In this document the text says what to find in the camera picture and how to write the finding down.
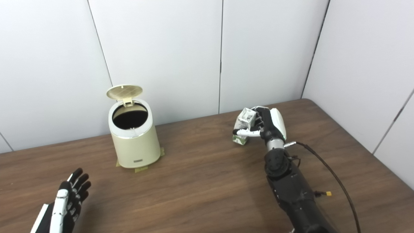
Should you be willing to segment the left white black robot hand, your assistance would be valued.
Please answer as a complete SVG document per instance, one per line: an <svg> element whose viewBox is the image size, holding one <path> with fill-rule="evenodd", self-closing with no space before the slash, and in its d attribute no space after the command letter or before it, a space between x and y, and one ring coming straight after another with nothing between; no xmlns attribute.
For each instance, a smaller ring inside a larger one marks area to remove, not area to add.
<svg viewBox="0 0 414 233"><path fill-rule="evenodd" d="M31 233L72 233L91 185L89 175L77 168L60 184L55 200L42 206Z"/></svg>

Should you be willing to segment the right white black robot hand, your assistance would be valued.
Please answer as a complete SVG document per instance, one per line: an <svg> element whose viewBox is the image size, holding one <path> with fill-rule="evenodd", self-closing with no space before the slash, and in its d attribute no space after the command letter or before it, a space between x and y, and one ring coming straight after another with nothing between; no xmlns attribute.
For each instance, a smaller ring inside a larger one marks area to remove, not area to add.
<svg viewBox="0 0 414 233"><path fill-rule="evenodd" d="M233 136L239 138L260 137L266 142L280 139L286 142L287 133L283 117L276 108L256 106L244 108L237 116Z"/></svg>

